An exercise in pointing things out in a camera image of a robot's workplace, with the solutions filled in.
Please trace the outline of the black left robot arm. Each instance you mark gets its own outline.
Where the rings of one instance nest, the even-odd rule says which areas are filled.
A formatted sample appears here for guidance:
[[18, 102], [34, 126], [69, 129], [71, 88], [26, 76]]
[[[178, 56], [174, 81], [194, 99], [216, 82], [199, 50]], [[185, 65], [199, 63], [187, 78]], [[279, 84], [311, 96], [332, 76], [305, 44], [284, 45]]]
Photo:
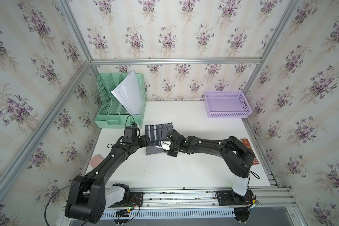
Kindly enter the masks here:
[[92, 171], [85, 176], [73, 179], [65, 216], [89, 223], [97, 223], [106, 209], [105, 185], [116, 169], [124, 163], [137, 149], [147, 147], [150, 139], [147, 135], [135, 137], [131, 142], [124, 142], [120, 137], [112, 145], [108, 156]]

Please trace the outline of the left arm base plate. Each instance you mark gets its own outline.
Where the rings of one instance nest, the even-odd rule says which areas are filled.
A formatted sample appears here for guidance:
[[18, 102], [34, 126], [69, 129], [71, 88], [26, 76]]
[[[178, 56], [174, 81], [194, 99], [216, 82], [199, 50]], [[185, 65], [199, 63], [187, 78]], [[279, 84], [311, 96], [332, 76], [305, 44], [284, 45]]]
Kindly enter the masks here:
[[142, 207], [143, 206], [143, 192], [130, 192], [130, 194], [118, 203], [111, 205], [111, 208], [115, 207]]

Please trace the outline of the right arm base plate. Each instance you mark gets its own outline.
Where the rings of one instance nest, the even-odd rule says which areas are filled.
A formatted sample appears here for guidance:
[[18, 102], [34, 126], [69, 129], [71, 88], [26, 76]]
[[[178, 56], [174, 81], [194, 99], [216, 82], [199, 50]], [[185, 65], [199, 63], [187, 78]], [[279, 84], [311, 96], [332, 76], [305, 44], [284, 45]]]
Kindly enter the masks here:
[[244, 196], [240, 196], [233, 190], [228, 191], [217, 191], [215, 194], [218, 204], [220, 206], [242, 206], [242, 207], [253, 207], [259, 203], [257, 196], [248, 189]]

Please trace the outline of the grey plaid pillowcase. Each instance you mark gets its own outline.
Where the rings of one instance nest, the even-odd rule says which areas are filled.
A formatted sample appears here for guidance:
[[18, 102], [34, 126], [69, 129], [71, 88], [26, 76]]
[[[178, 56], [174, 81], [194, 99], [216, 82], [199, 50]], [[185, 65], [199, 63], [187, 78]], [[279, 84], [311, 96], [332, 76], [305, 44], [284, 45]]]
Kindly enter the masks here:
[[150, 139], [150, 145], [146, 147], [146, 155], [165, 152], [161, 147], [162, 142], [167, 142], [167, 134], [173, 129], [172, 122], [165, 124], [146, 125], [145, 134]]

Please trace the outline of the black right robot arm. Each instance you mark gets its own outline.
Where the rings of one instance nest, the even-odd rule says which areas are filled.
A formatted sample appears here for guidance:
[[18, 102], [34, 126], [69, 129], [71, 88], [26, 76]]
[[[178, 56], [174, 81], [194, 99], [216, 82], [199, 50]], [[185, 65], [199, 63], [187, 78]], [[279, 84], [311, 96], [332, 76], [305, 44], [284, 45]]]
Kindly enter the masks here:
[[221, 157], [234, 175], [233, 193], [239, 197], [246, 196], [255, 154], [238, 138], [230, 136], [228, 139], [209, 140], [195, 136], [184, 137], [177, 130], [169, 131], [167, 138], [171, 142], [170, 153], [201, 153]]

